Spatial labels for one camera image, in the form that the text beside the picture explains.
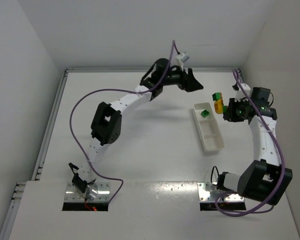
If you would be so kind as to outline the yellow lego brick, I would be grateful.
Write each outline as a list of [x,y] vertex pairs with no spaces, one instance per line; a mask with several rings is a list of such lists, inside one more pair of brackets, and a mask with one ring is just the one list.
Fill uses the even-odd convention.
[[218,99],[214,102],[214,110],[217,114],[221,115],[227,111],[227,106],[224,105],[222,99]]

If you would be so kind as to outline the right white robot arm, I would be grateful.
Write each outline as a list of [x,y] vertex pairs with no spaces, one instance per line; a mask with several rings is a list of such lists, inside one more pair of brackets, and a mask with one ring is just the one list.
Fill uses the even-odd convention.
[[223,105],[219,92],[213,94],[214,108],[225,121],[248,121],[253,140],[253,162],[241,174],[223,172],[217,178],[217,189],[236,192],[250,200],[275,206],[293,178],[291,169],[282,167],[276,143],[277,111],[271,107],[268,88],[233,85],[236,96]]

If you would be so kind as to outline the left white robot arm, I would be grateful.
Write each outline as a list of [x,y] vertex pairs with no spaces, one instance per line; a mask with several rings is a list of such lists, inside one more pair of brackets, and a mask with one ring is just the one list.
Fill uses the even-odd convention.
[[133,91],[111,102],[101,102],[94,114],[91,128],[89,148],[83,152],[86,162],[80,167],[70,163],[73,172],[72,183],[80,193],[85,194],[96,178],[105,178],[97,173],[93,164],[100,160],[111,144],[121,134],[122,120],[141,105],[158,97],[165,86],[176,85],[187,93],[202,90],[192,68],[184,69],[178,65],[171,65],[166,58],[154,62],[141,78],[139,85]]

